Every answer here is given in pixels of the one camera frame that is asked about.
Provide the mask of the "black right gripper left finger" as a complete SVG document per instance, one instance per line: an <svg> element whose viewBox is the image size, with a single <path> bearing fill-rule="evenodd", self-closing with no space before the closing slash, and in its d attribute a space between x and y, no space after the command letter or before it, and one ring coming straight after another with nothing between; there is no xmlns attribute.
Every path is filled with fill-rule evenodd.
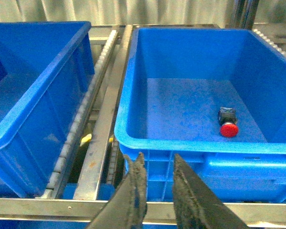
<svg viewBox="0 0 286 229"><path fill-rule="evenodd" d="M147 213L147 173L144 155L135 161L124 155L129 171L112 198L87 225L88 229L141 229Z"/></svg>

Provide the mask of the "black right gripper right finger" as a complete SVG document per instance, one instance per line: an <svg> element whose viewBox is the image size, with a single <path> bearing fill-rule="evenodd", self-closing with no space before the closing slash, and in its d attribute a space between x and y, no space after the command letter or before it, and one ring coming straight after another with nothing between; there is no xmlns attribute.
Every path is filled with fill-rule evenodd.
<svg viewBox="0 0 286 229"><path fill-rule="evenodd" d="M174 155L173 180L174 212L179 229L249 228L179 154Z"/></svg>

